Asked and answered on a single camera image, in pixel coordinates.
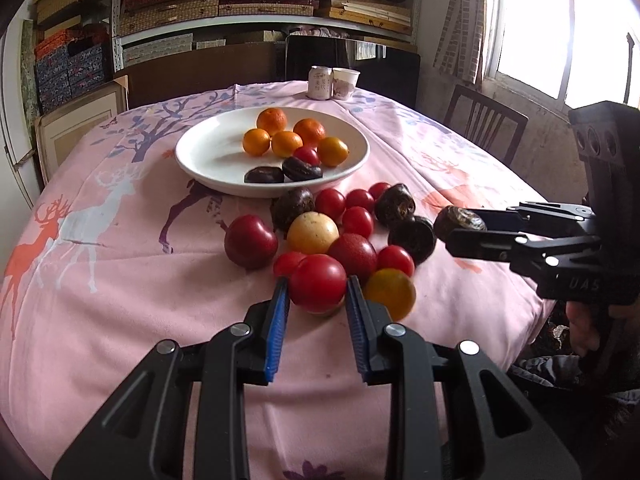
hand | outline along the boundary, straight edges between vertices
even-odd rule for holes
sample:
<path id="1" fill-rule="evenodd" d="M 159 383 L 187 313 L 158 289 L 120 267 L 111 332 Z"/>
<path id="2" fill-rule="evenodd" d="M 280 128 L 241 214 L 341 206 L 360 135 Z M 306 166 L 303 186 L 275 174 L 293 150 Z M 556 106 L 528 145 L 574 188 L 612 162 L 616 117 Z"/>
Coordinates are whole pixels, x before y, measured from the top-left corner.
<path id="1" fill-rule="evenodd" d="M 640 332 L 640 298 L 631 305 L 609 305 L 609 315 L 614 319 L 629 320 L 629 328 Z M 584 357 L 589 350 L 597 350 L 600 346 L 600 334 L 593 326 L 589 307 L 567 301 L 566 316 L 569 319 L 569 337 L 574 352 Z"/>

metal pin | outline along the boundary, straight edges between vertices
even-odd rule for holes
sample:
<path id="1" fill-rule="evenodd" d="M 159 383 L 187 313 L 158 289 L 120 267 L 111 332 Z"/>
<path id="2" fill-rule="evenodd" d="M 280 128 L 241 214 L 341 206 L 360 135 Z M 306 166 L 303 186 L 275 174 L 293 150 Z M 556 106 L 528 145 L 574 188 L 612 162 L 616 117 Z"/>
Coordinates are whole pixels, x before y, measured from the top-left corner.
<path id="1" fill-rule="evenodd" d="M 236 323 L 235 325 L 231 325 L 229 327 L 229 332 L 231 332 L 236 337 L 242 337 L 243 335 L 247 335 L 251 332 L 251 327 L 247 325 L 247 323 Z"/>
<path id="2" fill-rule="evenodd" d="M 467 355 L 476 355 L 480 351 L 480 347 L 475 341 L 466 340 L 460 343 L 460 351 Z"/>
<path id="3" fill-rule="evenodd" d="M 385 332 L 391 337 L 400 337 L 406 334 L 406 328 L 399 323 L 391 323 L 385 326 Z"/>
<path id="4" fill-rule="evenodd" d="M 170 339 L 163 339 L 156 345 L 156 351 L 159 354 L 167 355 L 175 350 L 175 342 Z"/>

picture frame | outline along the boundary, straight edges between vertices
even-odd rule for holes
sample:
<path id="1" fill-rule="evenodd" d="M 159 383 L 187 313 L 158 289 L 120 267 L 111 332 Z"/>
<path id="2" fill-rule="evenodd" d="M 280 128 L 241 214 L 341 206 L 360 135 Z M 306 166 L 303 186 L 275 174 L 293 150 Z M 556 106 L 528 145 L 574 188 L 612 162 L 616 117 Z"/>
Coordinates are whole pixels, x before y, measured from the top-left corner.
<path id="1" fill-rule="evenodd" d="M 84 134 L 129 109 L 128 87 L 127 76 L 119 77 L 36 120 L 36 145 L 45 186 Z"/>

table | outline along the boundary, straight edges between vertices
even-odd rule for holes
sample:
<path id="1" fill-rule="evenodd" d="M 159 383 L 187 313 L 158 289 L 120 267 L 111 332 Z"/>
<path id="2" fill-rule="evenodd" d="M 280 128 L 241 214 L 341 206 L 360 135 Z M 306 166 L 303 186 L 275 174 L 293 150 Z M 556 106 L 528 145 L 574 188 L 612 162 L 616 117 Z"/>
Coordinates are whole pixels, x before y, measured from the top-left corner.
<path id="1" fill-rule="evenodd" d="M 14 249 L 0 311 L 0 412 L 46 475 L 158 340 L 209 340 L 271 295 L 270 269 L 231 264 L 220 227 L 250 212 L 269 221 L 270 202 L 222 196 L 175 161 L 178 138 L 202 119 L 271 105 L 335 114 L 371 146 L 338 188 L 404 182 L 431 220 L 449 203 L 542 200 L 492 156 L 402 105 L 363 90 L 315 102 L 305 90 L 234 86 L 130 110 L 86 134 L 56 172 Z M 372 243 L 383 247 L 386 233 Z M 409 327 L 446 346 L 473 339 L 503 368 L 551 308 L 507 265 L 453 258 L 441 242 L 415 285 Z M 252 478 L 382 478 L 388 405 L 387 387 L 360 381 L 344 310 L 321 319 L 292 306 L 275 382 L 246 392 Z"/>

paper cup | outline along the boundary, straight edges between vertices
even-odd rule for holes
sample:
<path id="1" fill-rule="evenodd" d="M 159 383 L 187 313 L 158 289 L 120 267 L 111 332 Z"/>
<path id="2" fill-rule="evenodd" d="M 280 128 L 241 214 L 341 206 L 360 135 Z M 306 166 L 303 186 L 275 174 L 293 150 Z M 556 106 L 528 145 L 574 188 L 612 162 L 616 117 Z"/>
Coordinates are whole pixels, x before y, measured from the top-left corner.
<path id="1" fill-rule="evenodd" d="M 334 68 L 334 99 L 346 101 L 356 89 L 360 72 L 349 68 Z"/>

